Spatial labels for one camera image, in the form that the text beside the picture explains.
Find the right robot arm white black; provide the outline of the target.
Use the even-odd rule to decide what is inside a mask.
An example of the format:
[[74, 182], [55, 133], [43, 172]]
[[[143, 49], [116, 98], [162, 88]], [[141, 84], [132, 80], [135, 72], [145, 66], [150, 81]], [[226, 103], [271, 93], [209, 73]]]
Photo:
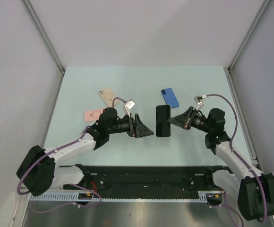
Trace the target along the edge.
[[274, 216], [274, 176], [272, 173], [264, 174], [234, 148], [224, 129], [223, 110], [213, 108], [205, 117], [190, 107], [168, 122], [184, 130], [195, 128], [205, 132], [206, 148], [228, 166], [229, 170], [217, 170], [204, 177], [207, 189], [224, 189], [237, 200], [239, 211], [246, 220], [263, 221]]

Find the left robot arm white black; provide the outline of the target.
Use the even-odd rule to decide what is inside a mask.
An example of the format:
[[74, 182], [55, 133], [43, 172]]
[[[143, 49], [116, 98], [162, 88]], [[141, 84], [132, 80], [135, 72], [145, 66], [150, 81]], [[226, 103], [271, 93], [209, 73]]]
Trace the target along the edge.
[[[116, 109], [105, 108], [99, 119], [93, 125], [87, 126], [74, 141], [52, 148], [41, 148], [38, 145], [30, 148], [16, 172], [19, 178], [17, 193], [39, 196], [50, 188], [67, 184], [75, 184], [80, 189], [87, 188], [90, 177], [83, 171], [83, 167], [78, 164], [63, 167], [63, 164], [102, 147], [109, 141], [110, 135], [115, 133], [126, 133], [133, 138], [154, 134], [141, 122], [138, 114], [120, 118]], [[26, 192], [21, 191], [22, 185], [26, 187]]]

